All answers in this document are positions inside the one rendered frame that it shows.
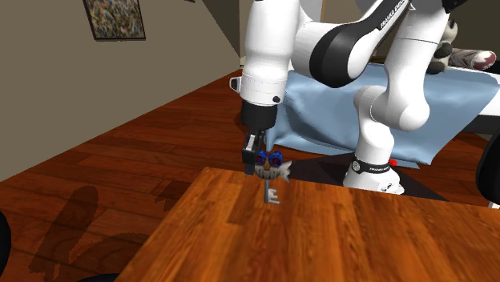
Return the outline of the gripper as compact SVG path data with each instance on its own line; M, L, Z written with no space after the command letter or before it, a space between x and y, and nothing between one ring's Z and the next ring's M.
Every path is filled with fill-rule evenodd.
M246 175L254 174L257 152L261 151L264 146L264 131L275 125L276 115L277 105L264 107L246 100L242 101L240 120L249 131L242 147L242 162Z

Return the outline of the grey key with owl head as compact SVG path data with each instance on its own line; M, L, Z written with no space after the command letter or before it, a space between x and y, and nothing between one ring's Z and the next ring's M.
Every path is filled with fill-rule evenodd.
M278 178L289 182L291 161L285 162L280 151L257 153L255 174L264 180L264 202L279 204L277 190L270 187L270 181Z

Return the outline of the dark robot stand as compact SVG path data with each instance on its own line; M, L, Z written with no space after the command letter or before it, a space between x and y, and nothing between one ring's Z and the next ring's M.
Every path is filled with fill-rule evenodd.
M348 153L315 159L293 160L289 177L291 179L314 183L342 186L351 158L352 153ZM399 174L401 179L400 184L405 189L403 195L447 201L447 199L408 176L399 168L395 168L394 170Z

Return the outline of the black chair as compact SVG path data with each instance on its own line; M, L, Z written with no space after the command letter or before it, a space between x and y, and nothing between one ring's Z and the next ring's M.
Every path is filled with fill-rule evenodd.
M488 207L500 209L500 128L491 136L476 171L476 186L489 201Z

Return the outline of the dark-framed speckled wall picture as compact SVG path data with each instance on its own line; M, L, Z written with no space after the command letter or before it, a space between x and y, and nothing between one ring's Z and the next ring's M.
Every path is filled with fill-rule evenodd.
M145 41L139 0L83 0L97 42Z

